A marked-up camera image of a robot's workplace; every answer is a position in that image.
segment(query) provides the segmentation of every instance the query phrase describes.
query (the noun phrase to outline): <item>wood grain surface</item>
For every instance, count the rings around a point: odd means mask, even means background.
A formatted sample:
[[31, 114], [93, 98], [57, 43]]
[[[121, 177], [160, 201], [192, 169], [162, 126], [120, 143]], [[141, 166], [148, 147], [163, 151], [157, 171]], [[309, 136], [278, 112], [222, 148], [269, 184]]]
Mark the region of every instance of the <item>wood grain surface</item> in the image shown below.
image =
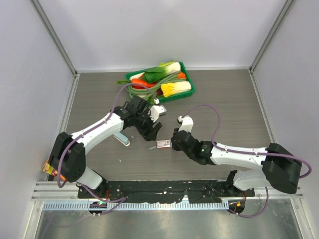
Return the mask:
[[[114, 81], [123, 79], [124, 74], [81, 74], [68, 133], [86, 128], [107, 114], [121, 87]], [[201, 103], [213, 103], [221, 113], [217, 142], [241, 147], [268, 146], [270, 139], [248, 70], [190, 71], [189, 74], [196, 92], [191, 97], [164, 104], [167, 113], [159, 120], [163, 127], [157, 140], [170, 139], [173, 129], [178, 127], [177, 117], [188, 109]], [[128, 100], [128, 93], [123, 91], [117, 105]], [[216, 114], [202, 107], [191, 116], [194, 120], [192, 135], [198, 140], [210, 140], [217, 125]], [[228, 165], [202, 166], [171, 148], [149, 150], [156, 142], [144, 141], [135, 128], [122, 133], [129, 138], [129, 147], [109, 137], [87, 155], [87, 166], [108, 180], [226, 179], [229, 171], [239, 169]]]

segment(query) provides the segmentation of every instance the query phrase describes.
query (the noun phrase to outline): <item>light blue object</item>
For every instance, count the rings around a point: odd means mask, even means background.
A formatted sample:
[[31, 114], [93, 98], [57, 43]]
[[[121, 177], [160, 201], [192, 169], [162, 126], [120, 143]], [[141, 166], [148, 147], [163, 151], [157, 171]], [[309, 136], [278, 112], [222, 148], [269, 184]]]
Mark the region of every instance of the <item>light blue object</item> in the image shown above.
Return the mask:
[[125, 135], [123, 135], [123, 134], [121, 134], [121, 133], [115, 133], [113, 136], [114, 136], [119, 142], [121, 142], [122, 144], [124, 144], [125, 146], [129, 146], [129, 145], [130, 145], [130, 141], [129, 141], [129, 139], [128, 139]]

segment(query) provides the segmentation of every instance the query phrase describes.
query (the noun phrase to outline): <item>red pepper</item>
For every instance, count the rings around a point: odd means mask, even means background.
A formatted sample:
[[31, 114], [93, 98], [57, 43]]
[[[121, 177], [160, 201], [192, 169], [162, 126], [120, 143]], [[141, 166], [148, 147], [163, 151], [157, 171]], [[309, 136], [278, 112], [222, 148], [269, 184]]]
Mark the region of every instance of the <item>red pepper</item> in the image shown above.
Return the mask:
[[[147, 83], [146, 81], [143, 81], [141, 79], [132, 79], [132, 83], [139, 83], [141, 85], [146, 86], [147, 88], [151, 88], [153, 86], [155, 86], [155, 83]], [[139, 85], [133, 85], [133, 88], [135, 89], [144, 89], [142, 86]]]

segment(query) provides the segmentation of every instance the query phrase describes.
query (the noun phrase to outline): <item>reflective floor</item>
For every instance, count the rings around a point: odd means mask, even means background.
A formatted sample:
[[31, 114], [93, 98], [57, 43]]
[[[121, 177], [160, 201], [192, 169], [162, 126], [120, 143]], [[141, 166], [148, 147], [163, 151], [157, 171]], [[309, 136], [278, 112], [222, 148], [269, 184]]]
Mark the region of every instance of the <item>reflective floor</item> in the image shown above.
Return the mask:
[[[247, 200], [244, 214], [257, 213], [264, 202]], [[44, 211], [35, 238], [301, 239], [302, 236], [290, 199], [272, 199], [265, 213], [254, 219], [215, 210], [113, 212], [100, 218], [93, 218], [86, 211]]]

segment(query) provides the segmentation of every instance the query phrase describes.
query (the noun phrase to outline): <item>metal corner post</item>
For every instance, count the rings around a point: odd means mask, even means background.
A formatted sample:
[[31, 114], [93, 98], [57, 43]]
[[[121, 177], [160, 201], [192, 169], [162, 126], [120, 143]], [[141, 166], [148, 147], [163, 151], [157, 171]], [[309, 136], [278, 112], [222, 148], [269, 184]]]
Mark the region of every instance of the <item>metal corner post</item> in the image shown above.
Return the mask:
[[72, 72], [72, 74], [74, 76], [76, 76], [76, 70], [68, 56], [68, 54], [66, 53], [58, 35], [56, 34], [52, 24], [50, 23], [47, 15], [45, 14], [45, 11], [43, 9], [43, 7], [41, 6], [39, 0], [30, 0], [31, 4], [34, 7], [34, 10], [36, 11], [36, 13], [38, 14], [38, 16], [40, 17], [44, 27], [46, 28], [47, 32], [49, 33], [50, 37], [52, 38], [55, 46], [57, 47], [58, 51], [60, 52], [61, 56], [63, 57], [65, 63], [68, 65], [70, 71]]
[[296, 0], [286, 0], [286, 2], [284, 3], [276, 20], [274, 21], [274, 24], [271, 27], [266, 39], [264, 40], [257, 56], [255, 57], [252, 66], [250, 67], [251, 72], [254, 72], [254, 70], [256, 69], [256, 67], [257, 67], [258, 63], [260, 62], [262, 56], [264, 55], [266, 49], [270, 45], [271, 41], [274, 39], [274, 36], [278, 32], [280, 26], [284, 22], [285, 17], [289, 13], [290, 9], [293, 7], [295, 2], [296, 2]]

